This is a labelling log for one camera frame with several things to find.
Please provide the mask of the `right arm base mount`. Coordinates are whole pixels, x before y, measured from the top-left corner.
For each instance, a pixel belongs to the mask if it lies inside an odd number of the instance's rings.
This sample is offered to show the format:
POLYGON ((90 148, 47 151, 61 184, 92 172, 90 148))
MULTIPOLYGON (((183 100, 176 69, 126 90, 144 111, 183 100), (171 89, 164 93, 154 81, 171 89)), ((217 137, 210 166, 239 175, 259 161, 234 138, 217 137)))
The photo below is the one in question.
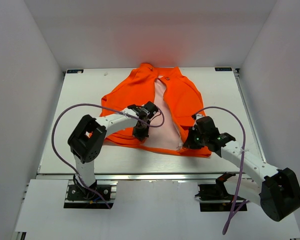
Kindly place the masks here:
POLYGON ((227 192, 224 183, 235 176, 234 173, 226 172, 219 176, 214 183, 198 185, 198 193, 194 197, 199 200, 202 213, 231 211, 234 195, 227 192))

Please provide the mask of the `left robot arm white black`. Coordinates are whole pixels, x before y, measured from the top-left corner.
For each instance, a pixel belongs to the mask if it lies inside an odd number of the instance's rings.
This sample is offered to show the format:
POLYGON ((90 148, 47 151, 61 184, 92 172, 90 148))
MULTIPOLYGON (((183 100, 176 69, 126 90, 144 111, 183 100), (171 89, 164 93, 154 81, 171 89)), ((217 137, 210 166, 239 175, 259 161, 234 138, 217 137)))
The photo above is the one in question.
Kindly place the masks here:
POLYGON ((158 112, 158 107, 149 101, 140 106, 130 105, 107 116, 94 118, 87 114, 81 118, 67 140, 75 158, 80 196, 86 200, 95 196, 97 182, 94 160, 101 152, 105 139, 111 134, 132 128, 132 136, 139 142, 144 141, 149 137, 151 120, 158 112))

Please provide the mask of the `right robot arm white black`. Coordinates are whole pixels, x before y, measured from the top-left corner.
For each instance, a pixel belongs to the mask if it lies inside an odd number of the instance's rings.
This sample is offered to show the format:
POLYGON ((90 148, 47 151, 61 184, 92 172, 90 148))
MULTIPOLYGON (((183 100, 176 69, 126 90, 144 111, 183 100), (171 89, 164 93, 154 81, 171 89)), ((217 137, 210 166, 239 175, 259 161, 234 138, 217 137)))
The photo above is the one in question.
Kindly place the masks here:
POLYGON ((185 146, 191 150, 206 147, 248 175, 243 179, 226 172, 215 180, 212 188, 201 189, 197 197, 207 201, 238 195, 259 205, 276 222, 300 208, 300 185, 294 171, 288 167, 279 169, 244 150, 232 135, 220 133, 211 117, 194 114, 192 118, 194 124, 189 128, 185 146))

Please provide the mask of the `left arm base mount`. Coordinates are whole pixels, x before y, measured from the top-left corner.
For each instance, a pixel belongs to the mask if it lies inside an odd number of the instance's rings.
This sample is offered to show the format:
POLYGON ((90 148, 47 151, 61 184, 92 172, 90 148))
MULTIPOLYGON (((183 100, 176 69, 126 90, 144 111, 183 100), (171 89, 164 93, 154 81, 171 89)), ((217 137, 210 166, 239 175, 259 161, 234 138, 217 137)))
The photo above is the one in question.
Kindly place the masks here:
POLYGON ((64 209, 98 209, 109 210, 112 208, 117 192, 117 184, 111 181, 96 181, 96 184, 90 186, 98 192, 91 192, 81 185, 81 183, 73 177, 68 182, 66 189, 64 209))

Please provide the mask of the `orange jacket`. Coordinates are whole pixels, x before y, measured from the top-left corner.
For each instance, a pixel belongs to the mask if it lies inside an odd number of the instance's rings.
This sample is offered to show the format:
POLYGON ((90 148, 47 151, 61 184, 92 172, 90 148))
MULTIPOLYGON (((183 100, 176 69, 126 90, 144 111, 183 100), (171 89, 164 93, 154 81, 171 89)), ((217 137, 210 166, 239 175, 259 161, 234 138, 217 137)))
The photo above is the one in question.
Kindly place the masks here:
POLYGON ((123 110, 130 105, 143 105, 151 101, 158 106, 164 118, 156 118, 153 124, 159 127, 149 129, 149 137, 139 141, 133 136, 133 129, 126 128, 111 134, 106 141, 120 147, 142 149, 154 153, 208 158, 212 153, 207 147, 188 149, 183 146, 189 128, 194 124, 192 115, 201 111, 204 102, 200 91, 178 67, 154 67, 142 63, 110 93, 101 98, 101 116, 111 114, 111 110, 123 110))

